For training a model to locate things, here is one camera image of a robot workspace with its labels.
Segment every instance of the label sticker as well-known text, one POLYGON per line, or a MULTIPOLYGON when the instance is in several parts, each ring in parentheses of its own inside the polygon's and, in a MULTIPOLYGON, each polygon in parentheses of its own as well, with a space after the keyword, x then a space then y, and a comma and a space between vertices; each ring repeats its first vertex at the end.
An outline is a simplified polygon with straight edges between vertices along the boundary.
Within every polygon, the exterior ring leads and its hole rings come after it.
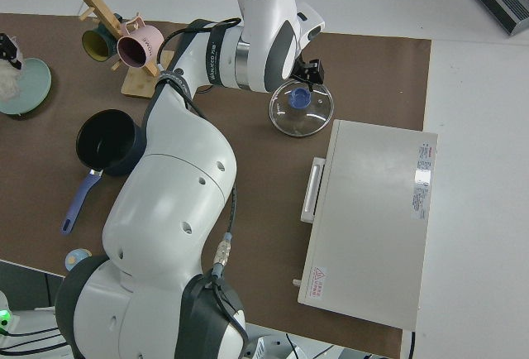
POLYGON ((323 266, 314 266, 311 272, 311 284, 309 285, 308 296, 311 299, 322 299, 323 286, 325 285, 325 279, 327 274, 327 268, 323 266))
POLYGON ((431 165, 434 157, 433 147, 425 142, 419 147, 415 184, 412 197, 412 218, 425 220, 428 218, 428 194, 431 185, 431 165))

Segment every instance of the saucepan handle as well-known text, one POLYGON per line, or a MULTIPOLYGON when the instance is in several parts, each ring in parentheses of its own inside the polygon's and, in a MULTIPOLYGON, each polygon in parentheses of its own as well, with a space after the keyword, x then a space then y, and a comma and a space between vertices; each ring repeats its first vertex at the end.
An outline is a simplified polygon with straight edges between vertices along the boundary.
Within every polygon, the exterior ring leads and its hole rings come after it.
POLYGON ((81 207, 83 206, 88 191, 101 179, 101 174, 102 172, 90 170, 90 173, 88 173, 77 189, 74 200, 72 201, 72 204, 70 204, 68 212, 66 213, 66 218, 60 228, 60 232, 63 235, 70 234, 74 229, 75 220, 81 211, 81 207))

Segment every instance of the cable connector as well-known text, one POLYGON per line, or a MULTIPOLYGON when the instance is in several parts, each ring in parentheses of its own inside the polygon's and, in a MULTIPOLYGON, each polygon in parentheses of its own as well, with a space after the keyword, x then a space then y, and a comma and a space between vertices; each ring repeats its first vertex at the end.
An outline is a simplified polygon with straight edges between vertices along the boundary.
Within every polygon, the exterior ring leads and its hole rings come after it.
POLYGON ((231 234, 226 232, 224 234, 224 239, 218 244, 217 253, 213 258, 213 270, 212 275, 216 278, 222 277, 222 272, 224 267, 228 262, 228 257, 230 256, 231 249, 231 234))

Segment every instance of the white floor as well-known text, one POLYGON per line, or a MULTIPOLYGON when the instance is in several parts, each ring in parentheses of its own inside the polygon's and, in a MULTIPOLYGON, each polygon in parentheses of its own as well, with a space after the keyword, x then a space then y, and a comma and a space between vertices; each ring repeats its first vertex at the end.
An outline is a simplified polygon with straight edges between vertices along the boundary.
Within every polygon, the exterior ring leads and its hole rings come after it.
MULTIPOLYGON (((240 15, 236 0, 105 1, 173 22, 240 15)), ((525 359, 529 31, 509 37, 476 0, 299 1, 328 32, 434 40, 424 129, 440 138, 415 358, 525 359)), ((0 12, 81 9, 80 0, 0 2, 0 12)))

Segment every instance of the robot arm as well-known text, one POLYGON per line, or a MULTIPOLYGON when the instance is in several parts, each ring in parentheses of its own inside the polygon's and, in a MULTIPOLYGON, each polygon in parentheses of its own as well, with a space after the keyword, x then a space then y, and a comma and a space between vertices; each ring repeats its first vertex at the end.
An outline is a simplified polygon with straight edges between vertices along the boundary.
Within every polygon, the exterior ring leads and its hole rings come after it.
POLYGON ((205 84, 275 90, 324 23, 294 0, 238 2, 244 26, 188 28, 196 32, 182 38, 145 113, 145 154, 105 224, 108 258, 82 261, 58 293, 58 325, 76 357, 242 356, 244 311, 222 278, 231 234, 213 273, 203 275, 200 263, 231 195, 236 160, 226 138, 186 104, 205 84))

